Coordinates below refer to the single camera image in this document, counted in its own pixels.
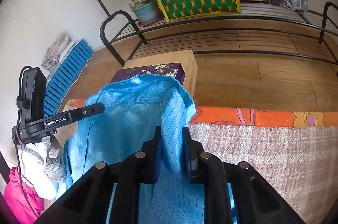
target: black plastic arm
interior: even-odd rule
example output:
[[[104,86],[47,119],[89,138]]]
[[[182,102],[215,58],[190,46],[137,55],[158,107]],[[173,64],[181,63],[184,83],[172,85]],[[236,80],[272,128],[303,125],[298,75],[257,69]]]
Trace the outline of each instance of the black plastic arm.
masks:
[[[305,224],[290,205],[248,163],[223,163],[239,223]]]
[[[57,128],[74,123],[81,119],[103,113],[104,105],[93,105],[61,112],[46,118],[23,124],[19,127],[19,135],[23,144],[41,142],[41,139],[55,133]],[[16,127],[12,128],[12,140],[15,143]]]

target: bolt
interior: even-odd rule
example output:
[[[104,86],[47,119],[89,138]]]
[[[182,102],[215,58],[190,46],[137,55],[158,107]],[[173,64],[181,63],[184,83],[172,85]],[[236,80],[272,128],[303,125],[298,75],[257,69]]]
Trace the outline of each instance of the bolt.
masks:
[[[243,169],[250,168],[250,164],[248,162],[245,162],[245,161],[239,162],[238,165]]]
[[[211,154],[208,152],[201,152],[200,155],[203,159],[209,159],[211,157]]]
[[[136,158],[144,158],[146,156],[145,152],[137,152],[135,153]]]
[[[103,162],[103,161],[98,161],[98,162],[95,164],[95,168],[101,169],[101,168],[104,168],[105,165],[106,165],[105,162]]]

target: blue striped garment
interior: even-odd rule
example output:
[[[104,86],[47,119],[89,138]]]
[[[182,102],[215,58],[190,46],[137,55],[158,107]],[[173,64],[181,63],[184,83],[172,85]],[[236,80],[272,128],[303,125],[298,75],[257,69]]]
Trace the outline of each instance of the blue striped garment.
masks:
[[[204,222],[203,185],[190,185],[182,170],[182,128],[195,105],[180,83],[162,75],[138,75],[109,84],[86,101],[101,102],[105,111],[79,121],[65,143],[68,189],[96,162],[123,161],[162,127],[162,162],[158,183],[140,187],[139,223]],[[64,190],[60,187],[58,196]]]

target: pink clothing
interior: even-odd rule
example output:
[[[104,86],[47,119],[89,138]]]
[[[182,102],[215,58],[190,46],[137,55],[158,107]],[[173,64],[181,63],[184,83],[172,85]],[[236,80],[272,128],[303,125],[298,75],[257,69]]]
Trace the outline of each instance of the pink clothing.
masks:
[[[35,189],[28,187],[24,182],[22,182],[22,186],[30,205],[35,213],[40,215],[45,205],[44,200],[38,196]],[[14,216],[21,224],[33,224],[37,219],[27,204],[21,190],[18,167],[11,169],[10,181],[6,185],[3,197]]]

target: floral pattern box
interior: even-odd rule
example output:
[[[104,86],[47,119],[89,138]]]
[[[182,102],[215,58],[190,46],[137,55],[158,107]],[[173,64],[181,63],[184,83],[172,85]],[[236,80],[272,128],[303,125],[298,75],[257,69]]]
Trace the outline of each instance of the floral pattern box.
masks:
[[[138,74],[160,74],[176,78],[183,85],[185,73],[180,63],[159,64],[145,67],[119,69],[110,83],[129,79]]]

